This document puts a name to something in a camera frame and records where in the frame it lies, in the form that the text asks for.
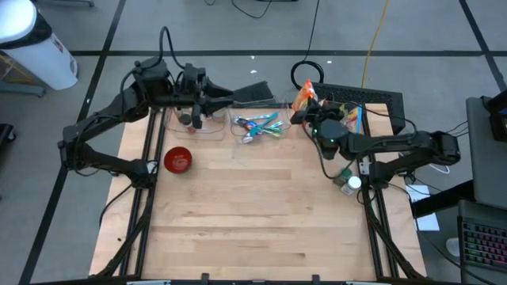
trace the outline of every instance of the wooden table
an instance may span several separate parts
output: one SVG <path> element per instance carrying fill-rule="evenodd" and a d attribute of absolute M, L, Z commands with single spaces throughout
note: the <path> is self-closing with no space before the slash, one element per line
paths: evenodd
<path fill-rule="evenodd" d="M 367 108 L 387 114 L 383 104 Z M 388 118 L 368 113 L 368 120 L 373 136 L 392 134 Z M 147 121 L 125 126 L 119 157 L 140 158 Z M 142 277 L 199 279 L 207 272 L 211 279 L 309 280 L 319 274 L 322 280 L 375 280 L 364 207 L 323 176 L 302 128 L 292 126 L 285 139 L 266 137 L 243 145 L 228 124 L 198 140 L 166 130 L 162 156 L 185 146 L 194 162 L 185 174 L 159 171 Z M 394 158 L 396 154 L 377 155 L 381 161 Z M 339 154 L 325 161 L 328 173 L 346 164 Z M 391 183 L 405 188 L 402 178 Z M 128 184 L 126 177 L 113 178 L 109 199 Z M 406 193 L 388 188 L 383 194 L 395 244 L 425 275 Z M 133 191 L 106 213 L 90 274 L 100 271 L 125 239 L 132 199 Z M 388 276 L 380 239 L 379 245 Z M 134 245 L 132 259 L 136 251 Z"/>

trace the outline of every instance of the power cord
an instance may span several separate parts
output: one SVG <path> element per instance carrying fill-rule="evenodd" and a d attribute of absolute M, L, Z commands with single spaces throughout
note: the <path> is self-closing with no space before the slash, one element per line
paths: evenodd
<path fill-rule="evenodd" d="M 105 212 L 108 210 L 109 206 L 111 206 L 111 204 L 113 204 L 116 200 L 118 200 L 123 194 L 125 194 L 125 192 L 130 189 L 132 187 L 132 183 L 130 183 L 124 190 L 122 190 L 118 195 L 116 195 L 114 198 L 111 199 L 111 201 L 109 201 L 104 209 L 102 209 L 102 212 L 101 212 L 101 217 L 98 219 L 98 226 L 100 227 L 102 225 L 102 219 L 104 218 L 104 214 Z"/>
<path fill-rule="evenodd" d="M 449 134 L 449 133 L 451 133 L 452 131 L 456 130 L 458 127 L 461 127 L 461 126 L 463 126 L 463 125 L 464 125 L 464 124 L 466 124 L 466 123 L 468 123 L 468 120 L 466 120 L 466 121 L 464 121 L 464 122 L 462 122 L 462 123 L 458 124 L 458 125 L 457 125 L 457 126 L 455 126 L 453 129 L 451 129 L 451 130 L 449 130 L 449 131 L 445 131 L 445 132 Z"/>
<path fill-rule="evenodd" d="M 317 149 L 317 153 L 318 153 L 318 160 L 319 160 L 319 162 L 320 162 L 320 167 L 322 168 L 322 172 L 324 173 L 324 176 L 325 176 L 326 178 L 333 180 L 334 178 L 339 177 L 339 176 L 340 176 L 340 175 L 341 175 L 344 171 L 346 171 L 346 170 L 347 170 L 347 169 L 348 169 L 348 168 L 352 165 L 352 163 L 354 163 L 354 162 L 355 162 L 355 159 L 353 159 L 353 160 L 351 160 L 351 161 L 348 163 L 348 165 L 347 165 L 344 169 L 342 169 L 342 170 L 340 171 L 340 173 L 339 173 L 339 174 L 337 174 L 337 175 L 335 175 L 335 176 L 331 176 L 331 175 L 329 175 L 329 174 L 327 173 L 327 171 L 326 171 L 326 167 L 324 166 L 324 160 L 323 160 L 323 158 L 322 158 L 322 152 L 321 152 L 321 150 L 320 150 L 320 147 L 318 147 L 318 144 L 315 142 L 315 140 L 314 140 L 314 139 L 310 136 L 310 134 L 308 134 L 307 129 L 306 129 L 304 126 L 302 126 L 302 127 L 303 127 L 303 131 L 304 131 L 305 135 L 307 135 L 307 137 L 308 137 L 308 138 L 309 138 L 309 139 L 310 139 L 310 140 L 314 143 L 315 149 Z"/>
<path fill-rule="evenodd" d="M 176 59 L 176 55 L 174 54 L 173 41 L 171 40 L 171 34 L 170 34 L 169 29 L 166 26 L 163 26 L 162 29 L 160 30 L 160 33 L 158 34 L 158 58 L 157 58 L 157 61 L 155 61 L 153 64 L 151 64 L 148 67 L 144 67 L 143 68 L 144 70 L 149 70 L 150 68 L 156 67 L 162 61 L 162 57 L 164 56 L 164 33 L 167 35 L 167 41 L 169 42 L 169 48 L 171 50 L 171 56 L 173 57 L 174 63 L 176 63 L 176 65 L 178 67 L 180 67 L 182 70 L 185 69 L 185 67 L 183 65 L 181 65 L 181 63 L 179 63 Z M 132 74 L 134 74 L 134 69 L 127 72 L 127 74 L 121 79 L 120 94 L 121 94 L 121 111 L 122 112 L 124 110 L 124 103 L 125 103 L 125 98 L 124 98 L 125 82 Z M 169 72 L 169 76 L 171 78 L 173 78 L 173 75 L 170 72 Z"/>
<path fill-rule="evenodd" d="M 433 188 L 433 189 L 437 190 L 438 192 L 443 192 L 443 191 L 444 191 L 444 190 L 442 190 L 442 189 L 440 189 L 440 188 L 437 188 L 437 187 L 435 187 L 435 186 L 432 186 L 431 184 L 428 184 L 428 183 L 424 182 L 423 180 L 421 180 L 421 179 L 419 179 L 419 178 L 415 177 L 415 175 L 413 175 L 413 177 L 414 177 L 414 179 L 415 179 L 416 181 L 419 181 L 419 182 L 421 182 L 422 184 L 424 184 L 424 185 L 426 185 L 426 186 L 429 186 L 429 187 L 431 187 L 431 188 Z"/>
<path fill-rule="evenodd" d="M 457 135 L 456 138 L 462 137 L 464 135 L 468 135 L 468 131 L 466 133 L 461 134 L 461 135 Z"/>
<path fill-rule="evenodd" d="M 366 54 L 366 59 L 364 61 L 363 68 L 363 78 L 361 80 L 361 88 L 364 88 L 364 83 L 366 82 L 366 73 L 368 72 L 368 63 L 370 62 L 370 54 L 372 53 L 373 47 L 375 46 L 375 41 L 377 40 L 377 36 L 379 35 L 380 28 L 382 28 L 383 20 L 386 18 L 387 7 L 389 6 L 389 0 L 386 0 L 386 4 L 383 6 L 382 17 L 380 18 L 379 25 L 375 31 L 375 35 L 373 36 L 372 44 L 370 44 L 370 48 L 368 49 L 368 53 Z"/>
<path fill-rule="evenodd" d="M 243 10 L 243 9 L 239 8 L 239 7 L 236 5 L 236 3 L 234 3 L 234 0 L 231 0 L 232 5 L 233 5 L 233 6 L 234 6 L 237 10 L 239 10 L 241 13 L 244 13 L 246 16 L 251 17 L 251 18 L 253 18 L 253 19 L 260 19 L 260 18 L 264 17 L 264 15 L 266 15 L 266 12 L 268 12 L 269 6 L 271 6 L 271 3 L 272 3 L 272 2 L 273 2 L 273 0 L 269 0 L 269 3 L 268 3 L 268 5 L 266 6 L 266 9 L 264 10 L 264 13 L 262 13 L 262 14 L 261 14 L 261 16 L 255 16 L 255 15 L 252 15 L 252 14 L 250 14 L 250 13 L 245 12 L 245 10 Z"/>
<path fill-rule="evenodd" d="M 314 67 L 317 71 L 318 71 L 318 75 L 320 77 L 320 79 L 318 80 L 319 83 L 324 83 L 324 70 L 322 69 L 322 66 L 320 66 L 320 64 L 316 63 L 316 62 L 312 62 L 310 60 L 307 60 L 308 58 L 308 55 L 310 54 L 310 49 L 311 49 L 311 41 L 313 40 L 314 38 L 314 30 L 315 30 L 315 22 L 317 21 L 317 14 L 318 14 L 318 6 L 320 4 L 320 0 L 317 0 L 317 6 L 315 7 L 315 15 L 314 15 L 314 23 L 311 27 L 311 34 L 310 34 L 310 42 L 308 43 L 308 49 L 307 49 L 307 53 L 305 54 L 304 56 L 304 59 L 301 60 L 300 62 L 297 62 L 292 68 L 291 68 L 291 81 L 292 81 L 292 84 L 294 85 L 294 87 L 297 88 L 297 90 L 301 90 L 301 85 L 299 85 L 296 81 L 295 81 L 295 76 L 294 76 L 294 73 L 295 73 L 295 70 L 300 66 L 300 65 L 303 65 L 303 64 L 307 64 L 311 67 Z"/>
<path fill-rule="evenodd" d="M 370 110 L 370 109 L 368 109 L 368 108 L 364 107 L 363 105 L 358 104 L 358 103 L 356 103 L 356 102 L 351 102 L 351 101 L 350 101 L 350 102 L 346 102 L 346 104 L 352 104 L 352 105 L 355 105 L 355 106 L 357 106 L 357 107 L 359 107 L 359 108 L 362 108 L 364 111 L 366 111 L 366 112 L 370 112 L 370 113 L 373 113 L 373 114 L 375 114 L 375 115 L 377 115 L 377 116 L 383 116 L 383 117 L 387 117 L 387 118 L 390 118 L 390 119 L 404 120 L 404 121 L 406 121 L 408 124 L 411 124 L 411 125 L 412 125 L 412 128 L 414 129 L 414 132 L 412 132 L 412 136 L 411 136 L 411 138 L 413 139 L 413 138 L 415 138 L 415 136 L 417 135 L 417 126 L 416 126 L 416 124 L 415 124 L 412 120 L 409 120 L 409 119 L 407 119 L 407 118 L 405 118 L 405 117 L 393 116 L 393 115 L 389 115 L 389 114 L 382 114 L 382 113 L 379 113 L 379 112 L 376 112 L 376 111 L 372 111 L 372 110 Z"/>
<path fill-rule="evenodd" d="M 407 190 L 399 187 L 398 185 L 395 185 L 395 184 L 392 184 L 392 183 L 389 183 L 390 186 L 393 186 L 397 189 L 400 189 L 402 191 L 404 191 L 408 196 L 409 196 L 409 203 L 410 205 L 412 205 L 412 201 L 410 199 L 410 194 L 408 193 Z M 415 208 L 414 207 L 411 207 L 412 210 L 414 211 L 414 216 L 417 216 L 416 213 L 415 213 Z M 494 283 L 486 280 L 486 279 L 483 279 L 482 277 L 479 277 L 477 276 L 476 274 L 472 273 L 472 272 L 469 272 L 467 269 L 464 269 L 461 267 L 461 265 L 459 265 L 458 263 L 456 263 L 454 260 L 452 260 L 450 257 L 448 257 L 442 250 L 440 250 L 433 242 L 431 242 L 420 230 L 419 230 L 419 224 L 417 223 L 417 220 L 415 222 L 415 226 L 416 226 L 416 231 L 417 233 L 426 241 L 428 242 L 443 258 L 445 258 L 447 261 L 449 261 L 451 264 L 453 264 L 454 266 L 456 266 L 457 268 L 459 268 L 459 270 L 467 273 L 469 276 L 472 276 L 474 278 L 476 278 L 477 280 L 483 282 L 483 283 L 486 283 L 488 285 L 495 285 Z"/>
<path fill-rule="evenodd" d="M 150 171 L 150 175 L 153 175 L 153 173 L 155 172 L 155 170 L 158 170 L 158 163 L 157 165 L 155 165 L 153 167 L 153 169 L 151 169 Z M 123 194 L 125 194 L 128 189 L 130 189 L 132 187 L 132 183 L 130 183 L 125 189 L 123 189 L 120 193 L 118 193 L 118 195 L 114 196 L 114 198 L 111 199 L 111 201 L 109 201 L 105 206 L 104 206 L 104 209 L 102 209 L 102 212 L 101 212 L 101 216 L 99 218 L 99 221 L 98 221 L 98 226 L 100 227 L 101 224 L 102 224 L 102 219 L 104 218 L 104 214 L 105 212 L 108 210 L 108 208 L 115 202 L 117 201 Z"/>
<path fill-rule="evenodd" d="M 362 193 L 362 191 L 364 191 L 364 190 L 363 190 L 363 189 L 361 189 L 361 190 L 359 190 L 359 191 L 357 192 L 357 194 L 356 194 L 356 201 L 357 201 L 359 204 L 361 204 L 361 205 L 363 205 L 363 206 L 364 206 L 364 205 L 365 205 L 365 203 L 363 203 L 363 202 L 361 202 L 361 201 L 359 200 L 359 194 L 361 194 L 361 193 Z M 373 197 L 372 197 L 372 198 L 370 198 L 370 200 L 366 203 L 366 205 L 368 205 L 368 206 L 369 206 L 369 205 L 373 202 L 373 200 L 374 200 L 376 197 L 377 197 L 377 192 L 373 192 Z"/>

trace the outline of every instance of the white trash can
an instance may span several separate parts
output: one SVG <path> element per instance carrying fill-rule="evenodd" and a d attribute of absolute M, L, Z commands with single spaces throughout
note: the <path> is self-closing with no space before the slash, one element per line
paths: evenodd
<path fill-rule="evenodd" d="M 0 0 L 0 50 L 54 90 L 78 81 L 78 63 L 29 0 Z"/>

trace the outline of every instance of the red bowl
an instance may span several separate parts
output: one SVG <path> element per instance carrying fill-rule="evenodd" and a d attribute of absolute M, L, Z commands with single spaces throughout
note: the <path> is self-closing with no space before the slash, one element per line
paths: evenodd
<path fill-rule="evenodd" d="M 185 173 L 192 165 L 192 154 L 183 146 L 170 149 L 164 157 L 164 166 L 172 173 Z"/>

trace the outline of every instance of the keyboard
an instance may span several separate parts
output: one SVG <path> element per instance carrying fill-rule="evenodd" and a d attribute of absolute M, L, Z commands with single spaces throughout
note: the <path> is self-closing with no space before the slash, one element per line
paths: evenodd
<path fill-rule="evenodd" d="M 462 221 L 461 234 L 465 263 L 507 272 L 507 230 Z"/>

